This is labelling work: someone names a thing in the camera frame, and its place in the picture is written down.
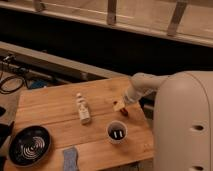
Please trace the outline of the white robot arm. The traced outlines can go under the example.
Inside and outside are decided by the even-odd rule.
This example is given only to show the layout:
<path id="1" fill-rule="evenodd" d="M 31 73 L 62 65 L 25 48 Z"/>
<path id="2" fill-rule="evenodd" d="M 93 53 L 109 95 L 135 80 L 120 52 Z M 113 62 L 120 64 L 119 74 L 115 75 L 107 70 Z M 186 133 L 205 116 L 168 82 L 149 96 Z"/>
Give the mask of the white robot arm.
<path id="1" fill-rule="evenodd" d="M 136 73 L 116 108 L 151 93 L 153 171 L 213 171 L 213 71 Z"/>

